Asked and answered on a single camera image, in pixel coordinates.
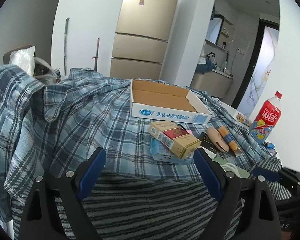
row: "plastic bottle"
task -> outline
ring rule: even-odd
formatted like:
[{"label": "plastic bottle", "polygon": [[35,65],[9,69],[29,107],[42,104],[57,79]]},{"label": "plastic bottle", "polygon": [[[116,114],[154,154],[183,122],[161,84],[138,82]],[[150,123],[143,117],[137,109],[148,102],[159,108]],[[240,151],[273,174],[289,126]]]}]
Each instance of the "plastic bottle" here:
[{"label": "plastic bottle", "polygon": [[273,98],[266,100],[263,103],[254,122],[250,126],[249,131],[260,145],[263,144],[263,142],[269,136],[270,132],[281,116],[281,97],[282,94],[277,91]]}]

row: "barcode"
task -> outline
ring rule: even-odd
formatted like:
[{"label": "barcode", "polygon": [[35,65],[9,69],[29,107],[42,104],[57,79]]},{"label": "barcode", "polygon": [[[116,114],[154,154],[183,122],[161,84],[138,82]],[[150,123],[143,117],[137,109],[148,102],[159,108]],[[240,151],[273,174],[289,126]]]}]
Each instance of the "barcode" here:
[{"label": "barcode", "polygon": [[171,140],[168,136],[166,136],[162,132],[159,133],[158,140],[162,142],[165,146],[167,146],[170,150],[172,149],[173,140]]},{"label": "barcode", "polygon": [[154,127],[152,127],[152,128],[151,128],[151,133],[152,133],[152,134],[155,134],[156,132],[157,132],[157,129],[154,128]]},{"label": "barcode", "polygon": [[199,122],[199,123],[204,123],[206,121],[207,117],[205,115],[198,115],[196,114],[193,117],[193,122]]}]

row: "refrigerator door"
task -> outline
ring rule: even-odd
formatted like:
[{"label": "refrigerator door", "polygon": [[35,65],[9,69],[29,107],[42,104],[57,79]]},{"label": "refrigerator door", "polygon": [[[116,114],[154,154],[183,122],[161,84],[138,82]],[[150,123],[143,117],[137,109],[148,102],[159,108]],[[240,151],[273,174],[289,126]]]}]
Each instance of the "refrigerator door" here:
[{"label": "refrigerator door", "polygon": [[110,77],[122,79],[150,78],[158,79],[161,64],[138,60],[115,59],[111,60]]},{"label": "refrigerator door", "polygon": [[116,34],[112,56],[162,63],[166,47],[164,41]]},{"label": "refrigerator door", "polygon": [[123,0],[116,32],[167,41],[177,0]]}]

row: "small yellow box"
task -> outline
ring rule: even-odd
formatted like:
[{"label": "small yellow box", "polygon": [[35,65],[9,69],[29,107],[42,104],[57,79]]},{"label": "small yellow box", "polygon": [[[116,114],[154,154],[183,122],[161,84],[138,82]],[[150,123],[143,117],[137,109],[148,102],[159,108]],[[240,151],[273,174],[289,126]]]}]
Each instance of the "small yellow box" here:
[{"label": "small yellow box", "polygon": [[171,121],[151,122],[150,134],[180,159],[200,146],[201,141]]}]

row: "mirror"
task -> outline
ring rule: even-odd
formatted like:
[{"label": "mirror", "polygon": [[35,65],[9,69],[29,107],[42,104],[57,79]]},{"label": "mirror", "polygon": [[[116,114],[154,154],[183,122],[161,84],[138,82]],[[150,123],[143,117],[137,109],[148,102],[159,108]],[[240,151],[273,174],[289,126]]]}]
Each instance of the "mirror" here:
[{"label": "mirror", "polygon": [[226,32],[223,31],[223,28],[222,28],[223,21],[224,21],[224,17],[221,14],[213,13],[211,15],[211,20],[210,20],[208,30],[207,30],[207,35],[206,35],[207,41],[217,44],[220,33],[226,34]]}]

